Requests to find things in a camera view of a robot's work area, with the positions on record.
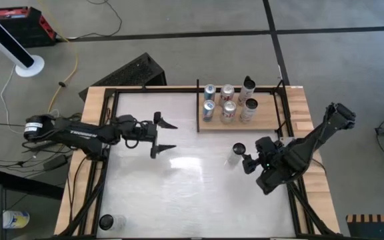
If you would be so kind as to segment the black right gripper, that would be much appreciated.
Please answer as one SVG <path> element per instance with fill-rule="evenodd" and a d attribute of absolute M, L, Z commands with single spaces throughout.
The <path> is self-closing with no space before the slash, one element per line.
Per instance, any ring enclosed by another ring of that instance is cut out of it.
<path fill-rule="evenodd" d="M 262 166 L 262 173 L 276 172 L 280 173 L 280 150 L 283 146 L 280 140 L 272 141 L 270 137 L 262 137 L 255 142 L 258 152 L 258 162 Z M 250 154 L 242 154 L 243 170 L 245 174 L 250 174 L 256 169 L 257 163 Z"/>

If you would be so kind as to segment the black box wooden slats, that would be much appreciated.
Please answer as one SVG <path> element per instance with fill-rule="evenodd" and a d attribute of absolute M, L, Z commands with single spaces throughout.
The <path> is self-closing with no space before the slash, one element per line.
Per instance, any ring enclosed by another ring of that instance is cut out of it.
<path fill-rule="evenodd" d="M 384 240 L 384 214 L 347 215 L 346 222 L 352 237 Z"/>

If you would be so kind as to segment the blue silver beverage can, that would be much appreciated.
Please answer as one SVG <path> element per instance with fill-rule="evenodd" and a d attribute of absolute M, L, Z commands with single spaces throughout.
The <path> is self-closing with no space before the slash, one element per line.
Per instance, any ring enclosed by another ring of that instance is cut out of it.
<path fill-rule="evenodd" d="M 217 88 L 214 85 L 212 84 L 206 85 L 204 88 L 204 100 L 214 101 L 216 92 L 217 92 Z"/>
<path fill-rule="evenodd" d="M 208 99 L 203 102 L 203 121 L 210 122 L 213 118 L 215 102 Z"/>

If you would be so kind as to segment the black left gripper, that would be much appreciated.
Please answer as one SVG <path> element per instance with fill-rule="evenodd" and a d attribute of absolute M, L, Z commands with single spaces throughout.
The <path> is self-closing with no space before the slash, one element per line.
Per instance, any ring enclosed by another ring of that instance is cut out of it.
<path fill-rule="evenodd" d="M 126 147 L 134 149 L 139 142 L 150 142 L 153 144 L 150 152 L 152 159 L 155 159 L 161 152 L 176 147 L 176 145 L 156 145 L 157 126 L 164 129 L 177 129 L 176 126 L 162 118 L 160 111 L 154 113 L 153 122 L 138 121 L 132 115 L 122 115 L 117 118 L 117 129 L 125 140 Z"/>

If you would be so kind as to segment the silver red Diet Coke can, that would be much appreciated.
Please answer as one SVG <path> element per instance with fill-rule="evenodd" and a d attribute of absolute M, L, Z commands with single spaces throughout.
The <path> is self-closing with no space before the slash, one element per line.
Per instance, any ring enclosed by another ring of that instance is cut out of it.
<path fill-rule="evenodd" d="M 224 104 L 227 101 L 231 101 L 234 94 L 235 94 L 234 86 L 232 86 L 230 84 L 226 84 L 226 85 L 222 86 L 222 88 L 220 90 L 219 105 L 224 106 Z"/>
<path fill-rule="evenodd" d="M 231 123 L 235 118 L 237 106 L 233 101 L 226 101 L 222 107 L 221 122 Z"/>

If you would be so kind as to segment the tall white Celsius can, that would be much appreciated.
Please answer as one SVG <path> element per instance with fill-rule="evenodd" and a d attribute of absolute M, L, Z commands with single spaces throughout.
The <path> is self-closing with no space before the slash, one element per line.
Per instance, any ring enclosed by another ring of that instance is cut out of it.
<path fill-rule="evenodd" d="M 234 168 L 239 161 L 242 159 L 242 155 L 246 152 L 246 147 L 242 143 L 235 143 L 229 154 L 228 158 L 225 162 L 226 166 L 229 168 Z"/>
<path fill-rule="evenodd" d="M 120 230 L 124 228 L 126 221 L 123 215 L 105 214 L 99 220 L 99 228 L 104 231 Z"/>
<path fill-rule="evenodd" d="M 256 86 L 256 84 L 255 84 L 254 80 L 252 80 L 250 78 L 250 76 L 246 76 L 246 78 L 243 82 L 243 86 L 241 88 L 241 91 L 239 93 L 238 100 L 237 100 L 237 103 L 240 106 L 243 106 L 244 103 L 246 102 L 246 100 L 251 98 L 251 96 L 255 90 L 255 86 Z"/>
<path fill-rule="evenodd" d="M 241 114 L 239 116 L 239 120 L 242 123 L 250 122 L 252 120 L 256 110 L 257 110 L 257 107 L 258 107 L 257 100 L 255 100 L 253 98 L 249 98 L 248 100 L 246 100 L 246 102 L 242 108 Z"/>

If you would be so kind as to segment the white yellow can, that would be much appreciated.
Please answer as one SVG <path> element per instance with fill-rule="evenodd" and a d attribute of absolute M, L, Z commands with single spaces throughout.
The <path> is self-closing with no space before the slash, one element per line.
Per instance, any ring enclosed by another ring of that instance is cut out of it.
<path fill-rule="evenodd" d="M 30 214 L 26 211 L 4 211 L 3 228 L 4 229 L 22 229 L 30 220 Z"/>

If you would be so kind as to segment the red black toolbox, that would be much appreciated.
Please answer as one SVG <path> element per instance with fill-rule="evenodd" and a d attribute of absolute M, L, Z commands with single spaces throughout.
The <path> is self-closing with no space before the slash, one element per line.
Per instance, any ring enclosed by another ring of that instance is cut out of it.
<path fill-rule="evenodd" d="M 24 48 L 56 44 L 57 33 L 34 7 L 0 8 L 0 24 Z"/>

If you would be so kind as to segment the wooden shelf board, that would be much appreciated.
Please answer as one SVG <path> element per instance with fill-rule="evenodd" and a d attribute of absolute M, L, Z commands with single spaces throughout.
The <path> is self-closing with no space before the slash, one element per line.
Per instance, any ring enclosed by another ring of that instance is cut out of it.
<path fill-rule="evenodd" d="M 221 122 L 222 107 L 218 105 L 220 94 L 215 95 L 216 106 L 213 118 L 210 122 L 203 120 L 203 103 L 204 96 L 199 94 L 199 102 L 197 104 L 197 122 L 200 131 L 241 131 L 241 130 L 276 130 L 279 128 L 274 98 L 266 93 L 254 93 L 252 98 L 258 102 L 256 112 L 252 116 L 250 122 L 242 123 L 239 116 L 242 112 L 242 106 L 237 106 L 234 120 L 231 123 Z"/>

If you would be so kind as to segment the white black pole floor stand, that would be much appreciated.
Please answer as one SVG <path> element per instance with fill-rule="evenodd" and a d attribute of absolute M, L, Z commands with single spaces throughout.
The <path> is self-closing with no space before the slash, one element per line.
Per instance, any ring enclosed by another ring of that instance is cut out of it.
<path fill-rule="evenodd" d="M 15 65 L 20 77 L 33 77 L 39 74 L 45 61 L 38 55 L 30 55 L 25 48 L 0 24 L 0 51 Z"/>

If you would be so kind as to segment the black power brick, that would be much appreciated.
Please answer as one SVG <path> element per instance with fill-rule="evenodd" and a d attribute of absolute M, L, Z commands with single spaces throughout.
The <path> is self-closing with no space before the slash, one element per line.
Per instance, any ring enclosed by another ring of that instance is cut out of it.
<path fill-rule="evenodd" d="M 51 171 L 57 169 L 67 163 L 67 157 L 65 155 L 59 155 L 54 159 L 43 164 L 44 171 Z"/>

